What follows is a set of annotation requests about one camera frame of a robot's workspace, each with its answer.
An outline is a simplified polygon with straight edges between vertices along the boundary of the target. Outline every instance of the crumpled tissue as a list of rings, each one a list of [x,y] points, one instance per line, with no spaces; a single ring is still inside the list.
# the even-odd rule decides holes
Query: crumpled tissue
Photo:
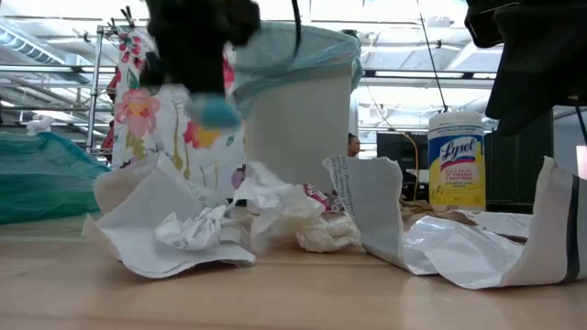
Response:
[[[226,211],[224,205],[214,209],[206,207],[195,219],[188,217],[185,222],[170,214],[155,229],[155,236],[161,242],[175,248],[202,251],[220,245],[220,230]]]
[[[235,191],[234,200],[246,200],[248,242],[255,253],[297,242],[310,252],[334,252],[360,244],[360,232],[345,214],[325,214],[325,206],[308,197],[304,187],[285,183],[262,163],[247,165],[247,179]]]
[[[156,279],[211,261],[255,262],[240,246],[240,232],[223,226],[226,199],[189,185],[163,154],[99,176],[94,195],[103,216],[88,218],[83,234],[138,275]]]

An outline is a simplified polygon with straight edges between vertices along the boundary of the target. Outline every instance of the white trash can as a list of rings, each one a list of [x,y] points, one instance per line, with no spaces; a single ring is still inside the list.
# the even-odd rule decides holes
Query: white trash can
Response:
[[[342,33],[303,27],[302,46],[286,72],[238,72],[239,66],[285,61],[294,42],[293,24],[265,23],[245,49],[237,49],[234,101],[246,118],[246,156],[285,182],[331,191],[322,160],[347,154],[350,94],[362,76],[360,44]]]

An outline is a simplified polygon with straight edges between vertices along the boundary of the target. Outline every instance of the teal fabric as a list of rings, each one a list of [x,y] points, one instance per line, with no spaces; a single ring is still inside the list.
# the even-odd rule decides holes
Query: teal fabric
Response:
[[[303,27],[302,45],[297,57],[286,70],[271,75],[239,72],[239,66],[270,67],[287,61],[294,48],[294,25],[263,22],[261,32],[245,49],[237,49],[235,89],[232,102],[246,119],[250,103],[270,88],[295,83],[341,68],[352,68],[351,91],[363,75],[360,65],[360,43],[351,36],[318,27]]]
[[[108,171],[56,134],[0,132],[0,225],[99,212],[94,180]]]

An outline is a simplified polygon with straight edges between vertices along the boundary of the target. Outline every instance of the floral bag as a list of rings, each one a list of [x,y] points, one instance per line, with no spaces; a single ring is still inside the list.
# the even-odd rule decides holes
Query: floral bag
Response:
[[[186,180],[232,197],[244,162],[242,130],[223,134],[194,124],[183,112],[188,93],[181,85],[141,88],[138,77],[152,40],[141,29],[120,39],[112,168],[163,152]],[[228,61],[225,81],[229,90],[234,72]]]

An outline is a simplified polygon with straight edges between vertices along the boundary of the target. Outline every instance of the wooden table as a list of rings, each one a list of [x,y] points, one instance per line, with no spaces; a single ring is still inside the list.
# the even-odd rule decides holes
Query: wooden table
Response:
[[[0,226],[0,329],[516,329],[587,326],[587,282],[466,291],[356,250],[294,248],[255,267],[145,280],[82,220]]]

